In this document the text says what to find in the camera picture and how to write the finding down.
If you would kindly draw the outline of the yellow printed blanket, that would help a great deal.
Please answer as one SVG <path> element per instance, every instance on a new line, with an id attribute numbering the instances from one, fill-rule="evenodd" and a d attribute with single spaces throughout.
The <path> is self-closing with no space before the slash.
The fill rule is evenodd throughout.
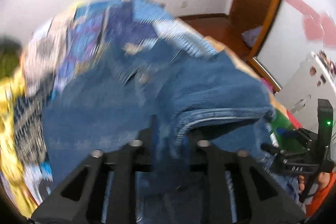
<path id="1" fill-rule="evenodd" d="M 1 79 L 1 171 L 9 184 L 14 204 L 29 218 L 37 208 L 23 178 L 24 168 L 17 157 L 14 140 L 15 100 L 25 93 L 25 79 L 21 67 L 11 77 Z"/>

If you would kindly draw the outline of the white cabinet with stickers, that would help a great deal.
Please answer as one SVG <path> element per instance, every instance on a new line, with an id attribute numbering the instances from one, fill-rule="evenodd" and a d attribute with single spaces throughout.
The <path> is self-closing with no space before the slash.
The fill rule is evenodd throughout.
<path id="1" fill-rule="evenodd" d="M 335 76 L 322 53 L 311 52 L 275 98 L 306 129 L 318 130 L 318 99 L 335 107 Z"/>

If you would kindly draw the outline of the blue denim jacket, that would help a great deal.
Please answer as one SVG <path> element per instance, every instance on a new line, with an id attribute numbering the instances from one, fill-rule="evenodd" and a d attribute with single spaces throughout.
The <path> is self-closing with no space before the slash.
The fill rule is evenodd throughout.
<path id="1" fill-rule="evenodd" d="M 226 52 L 110 44 L 43 112 L 56 188 L 38 223 L 298 223 L 270 171 L 275 110 Z"/>

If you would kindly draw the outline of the blue patchwork bedspread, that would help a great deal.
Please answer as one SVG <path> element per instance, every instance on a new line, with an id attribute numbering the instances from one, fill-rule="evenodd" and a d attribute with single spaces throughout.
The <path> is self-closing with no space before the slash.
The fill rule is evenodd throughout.
<path id="1" fill-rule="evenodd" d="M 86 3 L 38 28 L 23 52 L 14 107 L 26 185 L 54 190 L 94 149 L 117 150 L 157 117 L 142 197 L 190 186 L 187 134 L 261 156 L 272 110 L 260 80 L 220 42 L 151 0 Z"/>

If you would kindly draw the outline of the pink heart wall decoration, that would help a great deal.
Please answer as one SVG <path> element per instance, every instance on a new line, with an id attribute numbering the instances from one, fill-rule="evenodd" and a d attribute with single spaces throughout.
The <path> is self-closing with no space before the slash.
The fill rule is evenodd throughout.
<path id="1" fill-rule="evenodd" d="M 302 14 L 307 40 L 322 40 L 325 47 L 335 49 L 335 21 L 327 13 L 319 14 L 303 0 L 285 1 Z"/>

